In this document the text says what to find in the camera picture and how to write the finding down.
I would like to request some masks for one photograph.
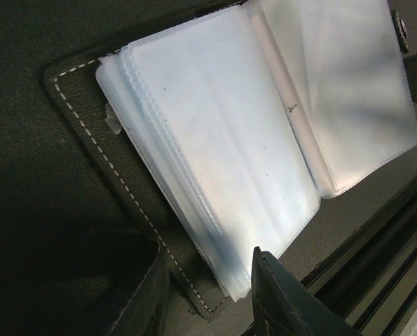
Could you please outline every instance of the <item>translucent page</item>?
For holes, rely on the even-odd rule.
[[[249,20],[235,6],[135,41],[119,57],[117,83],[138,108],[107,92],[116,89],[103,84],[110,71],[98,71],[101,87],[237,300],[250,287],[253,248],[280,256],[319,206]]]
[[[386,0],[299,4],[306,111],[334,181],[320,193],[334,197],[415,146],[417,122]]]
[[[305,111],[309,110],[299,0],[249,0],[261,8]]]

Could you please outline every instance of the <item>dark surface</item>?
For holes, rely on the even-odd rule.
[[[63,323],[61,336],[163,335],[169,291],[168,255],[158,242],[137,251],[137,255],[140,253],[142,257],[127,274],[114,281],[71,323]],[[51,331],[42,334],[55,335]]]
[[[90,225],[130,227],[42,84],[46,65],[191,1],[0,1],[0,284],[73,244]],[[417,53],[417,1],[391,1]],[[320,212],[283,255],[301,279],[417,173],[417,147]],[[6,289],[0,286],[0,292]],[[252,320],[250,299],[212,323],[171,287],[166,335],[238,335]]]

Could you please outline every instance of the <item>leather card wallet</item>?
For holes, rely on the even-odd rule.
[[[48,66],[43,73],[47,91],[83,150],[96,161],[108,188],[128,209],[133,224],[161,243],[175,279],[208,320],[218,316],[231,299],[220,289],[125,132],[116,135],[106,124],[107,100],[95,72],[103,57],[117,53],[131,41],[232,5],[232,1],[211,3],[135,25],[106,43]]]

